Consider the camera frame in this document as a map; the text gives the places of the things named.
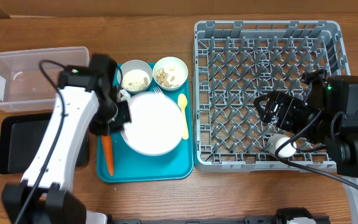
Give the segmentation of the yellow plastic spoon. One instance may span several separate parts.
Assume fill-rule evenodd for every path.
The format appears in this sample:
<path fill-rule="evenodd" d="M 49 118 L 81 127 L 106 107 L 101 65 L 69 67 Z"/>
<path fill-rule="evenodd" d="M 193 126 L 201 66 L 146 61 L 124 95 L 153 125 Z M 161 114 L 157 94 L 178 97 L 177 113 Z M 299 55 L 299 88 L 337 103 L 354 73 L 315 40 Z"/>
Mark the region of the yellow plastic spoon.
<path fill-rule="evenodd" d="M 187 97 L 185 96 L 185 94 L 180 93 L 178 96 L 178 106 L 181 109 L 181 114 L 183 116 L 183 121 L 184 121 L 184 132 L 183 132 L 183 140 L 187 140 L 189 138 L 189 132 L 188 132 L 188 125 L 187 125 L 187 120 L 186 120 L 186 106 L 188 104 L 188 100 Z"/>

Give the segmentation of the white paper cup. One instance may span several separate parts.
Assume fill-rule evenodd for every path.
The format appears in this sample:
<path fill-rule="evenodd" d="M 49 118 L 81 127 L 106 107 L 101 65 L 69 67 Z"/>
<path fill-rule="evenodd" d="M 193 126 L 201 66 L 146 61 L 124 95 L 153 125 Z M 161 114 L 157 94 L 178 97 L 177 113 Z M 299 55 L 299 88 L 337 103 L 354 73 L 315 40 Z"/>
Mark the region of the white paper cup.
<path fill-rule="evenodd" d="M 269 137 L 267 141 L 268 152 L 272 156 L 275 155 L 276 150 L 284 143 L 289 140 L 290 137 L 284 134 L 274 134 Z M 286 144 L 278 153 L 278 156 L 281 158 L 288 158 L 293 156 L 296 153 L 296 144 L 292 145 L 291 143 Z"/>

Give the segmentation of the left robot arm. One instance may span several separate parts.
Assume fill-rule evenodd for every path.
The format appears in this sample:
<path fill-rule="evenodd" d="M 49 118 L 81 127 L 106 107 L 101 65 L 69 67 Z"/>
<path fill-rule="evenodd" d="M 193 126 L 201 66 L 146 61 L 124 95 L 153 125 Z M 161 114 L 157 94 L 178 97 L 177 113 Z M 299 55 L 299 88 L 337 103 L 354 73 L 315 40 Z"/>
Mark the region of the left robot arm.
<path fill-rule="evenodd" d="M 112 223 L 72 193 L 76 161 L 87 132 L 111 149 L 111 134 L 131 121 L 129 104 L 119 100 L 113 80 L 119 68 L 107 54 L 94 54 L 87 67 L 63 65 L 58 81 L 42 75 L 56 91 L 54 109 L 39 149 L 19 184 L 6 184 L 1 200 L 12 223 Z"/>

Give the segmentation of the white plate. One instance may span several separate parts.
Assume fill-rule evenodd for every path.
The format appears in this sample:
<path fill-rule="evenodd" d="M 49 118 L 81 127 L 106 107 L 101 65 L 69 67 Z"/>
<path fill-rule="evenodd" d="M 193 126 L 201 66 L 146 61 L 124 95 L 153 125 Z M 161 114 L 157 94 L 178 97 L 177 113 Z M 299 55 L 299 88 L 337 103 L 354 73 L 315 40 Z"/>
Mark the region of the white plate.
<path fill-rule="evenodd" d="M 163 94 L 151 91 L 129 100 L 131 122 L 124 124 L 121 136 L 139 154 L 162 156 L 182 140 L 184 120 L 178 105 Z"/>

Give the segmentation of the white plastic fork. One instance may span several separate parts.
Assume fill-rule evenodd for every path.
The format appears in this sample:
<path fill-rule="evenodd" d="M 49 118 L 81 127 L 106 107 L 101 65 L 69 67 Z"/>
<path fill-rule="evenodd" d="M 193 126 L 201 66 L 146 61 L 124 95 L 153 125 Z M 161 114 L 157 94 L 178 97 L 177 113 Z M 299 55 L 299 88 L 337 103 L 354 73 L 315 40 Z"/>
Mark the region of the white plastic fork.
<path fill-rule="evenodd" d="M 158 86 L 156 86 L 156 87 L 154 88 L 154 92 L 155 92 L 155 94 L 163 95 L 162 90 L 161 90 Z"/>

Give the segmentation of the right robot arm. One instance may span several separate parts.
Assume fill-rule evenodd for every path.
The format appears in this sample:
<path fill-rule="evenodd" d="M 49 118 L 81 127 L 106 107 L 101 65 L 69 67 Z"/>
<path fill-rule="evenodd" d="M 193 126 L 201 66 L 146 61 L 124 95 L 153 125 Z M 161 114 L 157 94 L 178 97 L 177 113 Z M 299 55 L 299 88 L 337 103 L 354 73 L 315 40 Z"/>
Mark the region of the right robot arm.
<path fill-rule="evenodd" d="M 344 184 L 353 223 L 358 223 L 358 76 L 329 76 L 327 71 L 305 72 L 309 86 L 305 99 L 272 91 L 254 100 L 264 123 L 276 118 L 276 126 L 293 133 L 275 152 L 275 158 L 292 167 L 323 175 Z M 298 138 L 325 149 L 336 163 L 337 173 L 303 166 L 281 156 L 280 151 Z"/>

